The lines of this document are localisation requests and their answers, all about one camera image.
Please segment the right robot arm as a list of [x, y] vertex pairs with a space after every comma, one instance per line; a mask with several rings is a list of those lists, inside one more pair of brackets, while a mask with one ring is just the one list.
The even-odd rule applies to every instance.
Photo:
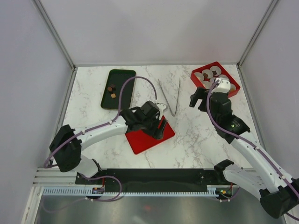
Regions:
[[198, 109], [207, 112], [219, 136], [240, 152], [258, 176], [242, 171], [234, 162], [224, 160], [215, 166], [214, 180], [237, 184], [254, 197], [273, 218], [287, 215], [298, 220], [290, 211], [299, 204], [299, 180], [292, 177], [257, 142], [246, 123], [235, 116], [227, 93], [199, 87], [190, 96], [190, 107], [198, 100]]

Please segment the metal tongs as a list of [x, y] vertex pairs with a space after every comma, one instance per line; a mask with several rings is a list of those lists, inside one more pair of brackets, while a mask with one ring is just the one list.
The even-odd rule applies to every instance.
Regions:
[[159, 79], [159, 88], [166, 101], [169, 111], [173, 117], [177, 115], [178, 99], [180, 94], [181, 80], [177, 79]]

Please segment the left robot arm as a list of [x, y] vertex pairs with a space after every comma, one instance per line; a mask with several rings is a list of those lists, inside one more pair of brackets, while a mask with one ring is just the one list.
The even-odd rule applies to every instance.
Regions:
[[167, 105], [163, 103], [147, 101], [141, 107], [120, 111], [114, 119], [106, 122], [81, 128], [64, 125], [50, 144], [51, 156], [60, 172], [76, 171], [90, 183], [97, 184], [102, 179], [99, 164], [95, 159], [82, 155], [82, 151], [110, 137], [136, 131], [160, 140], [167, 124], [167, 120], [163, 119], [166, 110]]

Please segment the red box lid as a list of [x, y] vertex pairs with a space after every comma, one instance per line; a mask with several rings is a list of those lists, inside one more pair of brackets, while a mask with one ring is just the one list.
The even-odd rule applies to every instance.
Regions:
[[163, 138], [156, 140], [153, 137], [146, 135], [142, 130], [130, 132], [125, 134], [127, 141], [135, 155], [143, 153], [144, 151], [153, 148], [154, 146], [167, 141], [175, 136], [175, 132], [168, 122], [164, 129]]

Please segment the dark green tray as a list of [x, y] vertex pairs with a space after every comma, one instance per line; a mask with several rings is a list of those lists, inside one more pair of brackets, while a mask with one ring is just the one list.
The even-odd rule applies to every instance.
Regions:
[[[122, 70], [122, 69], [110, 70], [108, 74], [106, 86], [104, 88], [104, 93], [102, 96], [102, 101], [100, 106], [103, 109], [118, 110], [121, 88], [129, 78], [135, 76], [136, 76], [136, 72], [134, 70]], [[121, 110], [128, 109], [130, 107], [134, 85], [135, 85], [135, 81], [132, 80], [129, 81], [124, 87], [121, 96]]]

